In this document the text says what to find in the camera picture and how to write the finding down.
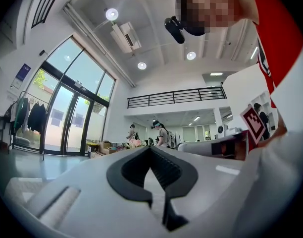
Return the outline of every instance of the air conditioner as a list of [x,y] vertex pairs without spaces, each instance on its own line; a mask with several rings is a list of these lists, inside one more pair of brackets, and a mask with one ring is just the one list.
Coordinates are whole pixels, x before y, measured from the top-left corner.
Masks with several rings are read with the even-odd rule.
[[111,32],[111,35],[124,53],[131,53],[132,51],[142,47],[130,22],[127,22],[120,27],[115,24],[112,28],[113,31]]

